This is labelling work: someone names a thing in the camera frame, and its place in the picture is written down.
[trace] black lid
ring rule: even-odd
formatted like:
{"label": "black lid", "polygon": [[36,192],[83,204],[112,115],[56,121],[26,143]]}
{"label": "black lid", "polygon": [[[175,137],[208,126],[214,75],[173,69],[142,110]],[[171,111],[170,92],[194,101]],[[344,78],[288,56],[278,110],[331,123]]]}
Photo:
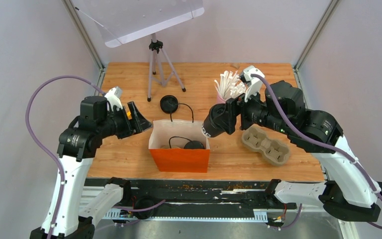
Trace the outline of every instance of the black lid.
{"label": "black lid", "polygon": [[160,99],[160,108],[167,114],[173,113],[178,109],[178,99],[171,95],[163,96]]}

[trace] orange shopping bag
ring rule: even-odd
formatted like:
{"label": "orange shopping bag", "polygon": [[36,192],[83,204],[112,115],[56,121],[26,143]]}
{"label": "orange shopping bag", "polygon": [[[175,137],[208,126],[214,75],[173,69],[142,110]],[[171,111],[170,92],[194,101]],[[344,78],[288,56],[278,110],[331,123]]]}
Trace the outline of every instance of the orange shopping bag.
{"label": "orange shopping bag", "polygon": [[[159,171],[207,172],[210,146],[208,145],[208,139],[201,132],[202,122],[194,121],[192,109],[191,113],[192,121],[172,120],[172,114],[170,120],[153,121],[153,132],[149,139],[149,150]],[[201,142],[205,149],[183,149],[185,144],[189,142],[188,139]]]}

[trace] wooden tabletop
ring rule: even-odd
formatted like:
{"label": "wooden tabletop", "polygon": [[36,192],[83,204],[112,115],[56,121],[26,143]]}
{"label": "wooden tabletop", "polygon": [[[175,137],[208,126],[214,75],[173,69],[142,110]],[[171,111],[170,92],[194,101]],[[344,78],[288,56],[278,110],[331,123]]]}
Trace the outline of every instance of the wooden tabletop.
{"label": "wooden tabletop", "polygon": [[[243,70],[250,64],[240,64]],[[296,87],[290,64],[252,64],[259,68],[269,83],[285,80]],[[149,63],[110,63],[104,78],[102,89],[119,86],[123,93],[121,101],[126,105],[134,101],[141,114],[149,121],[168,119],[169,115],[160,109],[160,99],[165,95],[174,95],[179,102],[189,104],[195,114],[195,120],[203,121],[209,109],[216,103],[214,79],[225,70],[235,71],[227,63],[174,63],[179,77],[187,91],[181,90],[175,77],[166,87],[153,81],[152,100],[147,102]],[[163,64],[166,75],[169,75],[168,64]],[[261,98],[264,100],[264,87]],[[174,118],[191,119],[190,111],[180,106]],[[174,173],[159,172],[148,150],[152,129],[141,134],[118,140],[115,136],[104,139],[103,145],[89,170],[89,177],[120,177],[146,179],[204,179],[204,180],[260,180],[270,181],[274,178],[289,181],[323,181],[319,162],[302,149],[290,144],[287,137],[267,128],[264,130],[270,138],[286,143],[291,151],[289,161],[275,167],[264,161],[259,153],[250,152],[241,142],[242,131],[232,135],[226,133],[210,139],[211,148],[207,173]]]}

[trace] black bag handle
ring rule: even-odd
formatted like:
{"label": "black bag handle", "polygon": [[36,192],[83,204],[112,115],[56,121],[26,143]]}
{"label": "black bag handle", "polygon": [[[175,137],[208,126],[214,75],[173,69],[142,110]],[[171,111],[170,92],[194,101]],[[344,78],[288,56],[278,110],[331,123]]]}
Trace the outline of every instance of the black bag handle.
{"label": "black bag handle", "polygon": [[[191,107],[189,105],[187,105],[187,104],[184,104],[184,103],[177,103],[177,105],[188,106],[188,108],[191,110],[192,122],[194,123],[194,111],[191,109]],[[172,110],[171,110],[170,116],[171,116],[171,122],[173,122],[173,120],[172,120]]]}

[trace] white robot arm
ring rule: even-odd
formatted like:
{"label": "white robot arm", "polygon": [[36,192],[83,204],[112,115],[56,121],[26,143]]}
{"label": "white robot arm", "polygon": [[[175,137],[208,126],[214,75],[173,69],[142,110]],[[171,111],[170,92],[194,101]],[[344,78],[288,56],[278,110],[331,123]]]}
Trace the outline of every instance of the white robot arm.
{"label": "white robot arm", "polygon": [[[97,197],[80,212],[78,210],[87,173],[102,140],[112,135],[129,137],[152,127],[133,102],[128,103],[129,111],[126,111],[119,99],[121,93],[122,90],[115,87],[104,97],[86,97],[81,102],[80,115],[59,136],[58,154],[65,182],[61,182],[61,172],[58,172],[46,219],[40,228],[31,232],[31,239],[93,238],[95,226],[113,205],[130,199],[130,182],[112,178]],[[62,184],[64,190],[60,197]],[[52,223],[57,204],[60,204],[59,212]]]}
{"label": "white robot arm", "polygon": [[[355,222],[376,222],[382,198],[382,182],[367,175],[349,148],[342,128],[325,111],[305,108],[302,91],[285,81],[271,86],[263,73],[250,66],[241,73],[247,92],[214,105],[202,125],[207,137],[235,131],[236,117],[241,115],[241,129],[258,124],[284,133],[290,142],[311,153],[328,173],[321,183],[292,183],[274,179],[267,192],[282,203],[309,204],[323,207],[332,216]],[[266,84],[266,100],[260,89]]]}

